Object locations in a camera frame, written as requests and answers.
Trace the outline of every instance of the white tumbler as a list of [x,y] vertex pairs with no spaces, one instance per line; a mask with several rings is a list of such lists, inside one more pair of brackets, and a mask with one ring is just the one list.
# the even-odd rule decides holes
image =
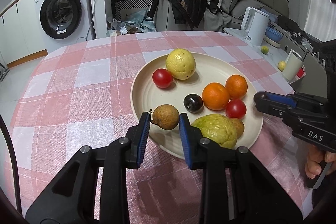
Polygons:
[[291,52],[287,60],[286,67],[282,72],[282,76],[289,82],[299,72],[303,65],[303,59],[296,52]]

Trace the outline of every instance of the white kettle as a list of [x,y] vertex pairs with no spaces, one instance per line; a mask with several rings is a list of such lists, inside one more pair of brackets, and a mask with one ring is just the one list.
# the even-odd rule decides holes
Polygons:
[[241,29],[243,37],[251,44],[260,46],[269,22],[269,15],[255,8],[246,8]]

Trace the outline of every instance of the hand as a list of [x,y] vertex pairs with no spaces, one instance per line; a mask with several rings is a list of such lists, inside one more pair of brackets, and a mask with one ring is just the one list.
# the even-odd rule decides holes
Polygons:
[[327,175],[336,170],[336,154],[319,150],[315,145],[308,145],[308,155],[307,162],[304,165],[306,170],[306,175],[313,179],[315,176],[319,175],[322,171],[319,163],[324,159],[325,162],[332,162],[330,169],[327,172]]

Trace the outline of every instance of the metal screw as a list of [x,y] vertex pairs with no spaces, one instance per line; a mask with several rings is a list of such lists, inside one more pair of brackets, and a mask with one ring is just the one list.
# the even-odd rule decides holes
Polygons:
[[209,144],[210,140],[208,138],[201,138],[199,141],[201,144]]
[[119,143],[120,144],[125,144],[125,143],[128,143],[128,138],[127,137],[121,137],[120,139],[119,139]]
[[239,151],[239,153],[246,154],[249,150],[245,146],[239,146],[238,151]]
[[80,148],[82,153],[87,153],[90,151],[90,147],[88,145],[84,145]]

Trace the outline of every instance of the washing machine door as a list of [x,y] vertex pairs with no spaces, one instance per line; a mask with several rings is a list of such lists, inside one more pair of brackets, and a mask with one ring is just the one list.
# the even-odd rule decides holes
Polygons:
[[47,35],[55,39],[64,39],[77,29],[81,15],[80,0],[44,0],[40,21]]

